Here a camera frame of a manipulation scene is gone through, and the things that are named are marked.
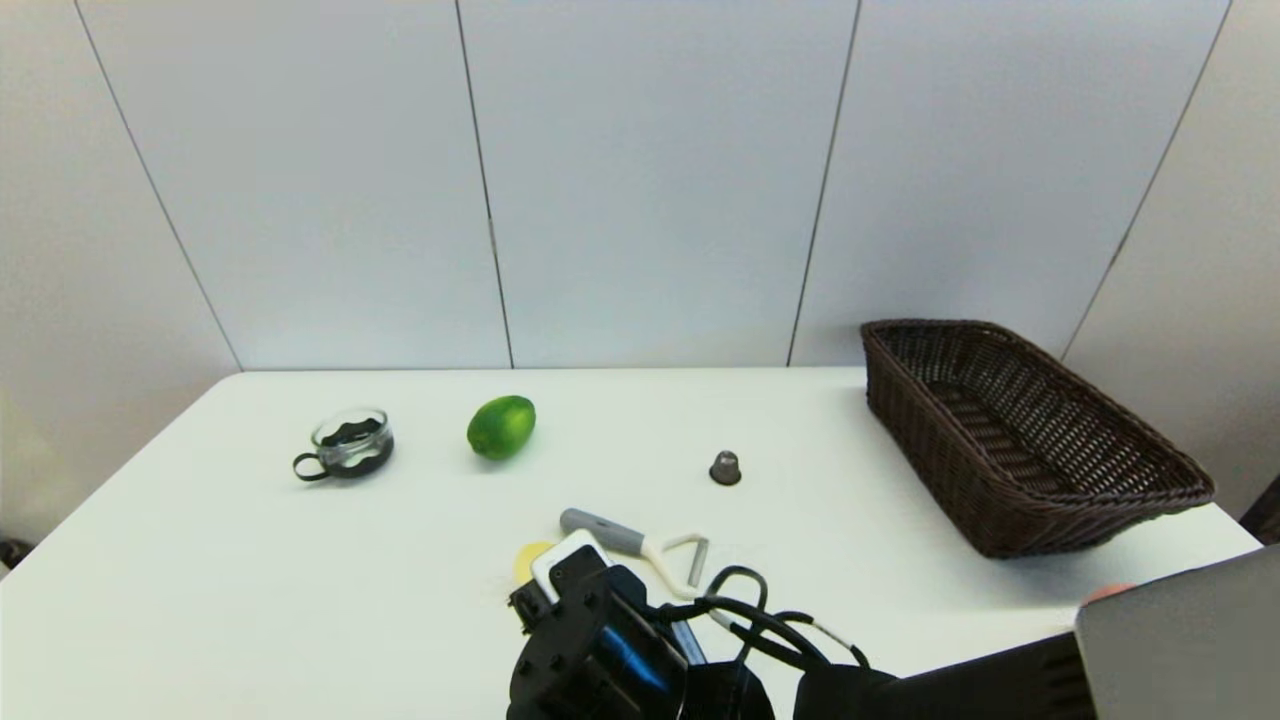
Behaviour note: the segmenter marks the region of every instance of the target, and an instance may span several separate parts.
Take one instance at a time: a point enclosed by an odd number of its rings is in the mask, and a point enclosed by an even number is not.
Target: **kitchen tool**
[[[396,447],[387,413],[376,407],[344,410],[311,433],[315,452],[303,452],[293,459],[293,474],[300,480],[334,478],[360,478],[387,464]],[[319,471],[303,473],[300,465],[314,460]]]
[[[653,569],[658,571],[662,582],[667,583],[671,593],[676,597],[692,600],[701,594],[698,591],[698,583],[703,578],[703,565],[707,562],[707,548],[710,546],[710,541],[700,534],[690,533],[658,542],[644,533],[576,507],[570,507],[561,514],[561,529],[566,533],[580,529],[590,530],[607,550],[648,560],[653,565]],[[689,578],[687,580],[681,580],[667,565],[664,553],[673,547],[690,542],[698,543],[698,547],[694,548],[694,561],[689,568]]]

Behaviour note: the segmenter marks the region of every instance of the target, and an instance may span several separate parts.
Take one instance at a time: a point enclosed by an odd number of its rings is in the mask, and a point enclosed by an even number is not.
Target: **yellow object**
[[[516,555],[516,565],[512,568],[512,571],[516,574],[517,585],[522,585],[534,579],[534,559],[553,547],[556,547],[556,544],[549,542],[531,542],[520,548],[520,553]]]

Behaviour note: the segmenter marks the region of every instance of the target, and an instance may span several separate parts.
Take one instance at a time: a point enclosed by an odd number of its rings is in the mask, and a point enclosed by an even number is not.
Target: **brown wicker basket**
[[[872,411],[988,557],[1091,547],[1213,497],[1194,460],[1000,325],[883,320],[861,332]]]

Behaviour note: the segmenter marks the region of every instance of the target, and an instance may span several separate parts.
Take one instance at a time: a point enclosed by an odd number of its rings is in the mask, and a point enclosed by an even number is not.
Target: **gray capsule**
[[[737,466],[737,455],[728,450],[717,455],[716,462],[712,462],[710,475],[722,486],[736,486],[742,479],[742,470]]]

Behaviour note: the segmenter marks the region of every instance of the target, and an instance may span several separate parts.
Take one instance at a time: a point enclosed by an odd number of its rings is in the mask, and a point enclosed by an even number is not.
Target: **green lime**
[[[507,395],[485,402],[467,425],[471,450],[489,460],[504,460],[520,452],[534,434],[538,414],[527,397]]]

